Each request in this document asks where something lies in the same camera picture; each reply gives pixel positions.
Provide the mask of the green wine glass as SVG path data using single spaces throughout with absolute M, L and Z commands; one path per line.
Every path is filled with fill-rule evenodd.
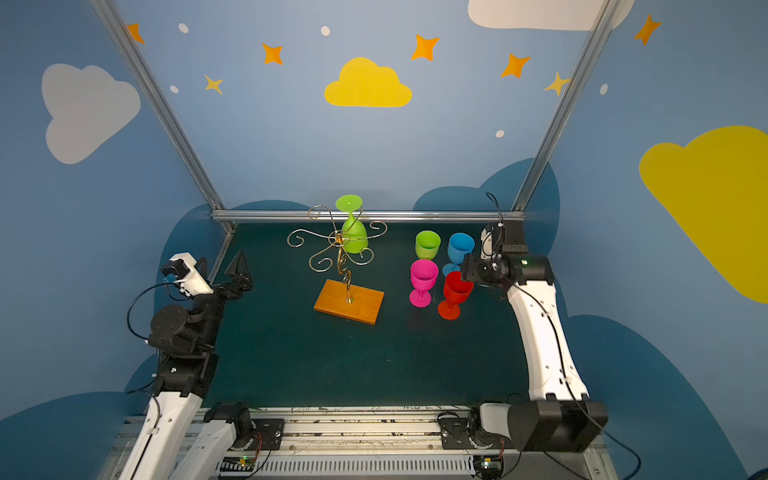
M 368 234 L 365 225 L 359 219 L 363 200 L 360 196 L 346 194 L 336 200 L 336 208 L 348 214 L 342 226 L 343 246 L 349 254 L 361 254 L 368 247 Z
M 419 259 L 433 260 L 440 249 L 441 237 L 432 230 L 422 230 L 415 237 L 415 253 Z

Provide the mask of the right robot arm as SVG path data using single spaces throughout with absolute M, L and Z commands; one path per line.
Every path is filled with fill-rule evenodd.
M 608 412 L 590 397 L 569 351 L 559 318 L 549 260 L 531 254 L 524 226 L 502 214 L 486 225 L 480 251 L 461 264 L 463 280 L 500 289 L 519 326 L 528 367 L 528 398 L 485 402 L 474 411 L 476 430 L 511 441 L 519 453 L 584 451 L 606 435 Z

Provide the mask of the pink wine glass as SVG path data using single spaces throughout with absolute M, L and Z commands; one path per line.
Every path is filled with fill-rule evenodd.
M 413 290 L 409 301 L 414 307 L 426 308 L 431 304 L 431 289 L 437 282 L 438 274 L 439 268 L 431 260 L 419 259 L 411 265 L 410 281 Z

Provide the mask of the red wine glass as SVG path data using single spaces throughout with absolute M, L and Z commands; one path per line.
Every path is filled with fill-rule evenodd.
M 460 272 L 455 271 L 445 278 L 444 300 L 438 305 L 438 314 L 445 320 L 456 320 L 461 314 L 460 305 L 464 303 L 474 289 L 474 283 L 462 279 Z

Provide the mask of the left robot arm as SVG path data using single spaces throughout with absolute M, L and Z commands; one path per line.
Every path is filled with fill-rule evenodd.
M 167 305 L 151 320 L 145 341 L 157 349 L 159 363 L 147 392 L 146 419 L 121 473 L 124 479 L 208 479 L 229 449 L 249 447 L 257 437 L 246 403 L 220 402 L 204 415 L 191 450 L 179 453 L 213 382 L 225 305 L 253 287 L 243 252 L 227 267 L 226 283 L 210 285 L 198 264 L 191 254 L 179 253 L 161 268 L 163 285 L 177 288 L 192 305 Z

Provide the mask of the blue wine glass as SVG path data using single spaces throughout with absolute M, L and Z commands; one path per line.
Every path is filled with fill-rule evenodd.
M 472 236 L 463 232 L 454 233 L 448 241 L 447 255 L 450 262 L 443 266 L 443 275 L 448 276 L 452 272 L 460 271 L 465 256 L 471 254 L 474 247 L 475 240 Z

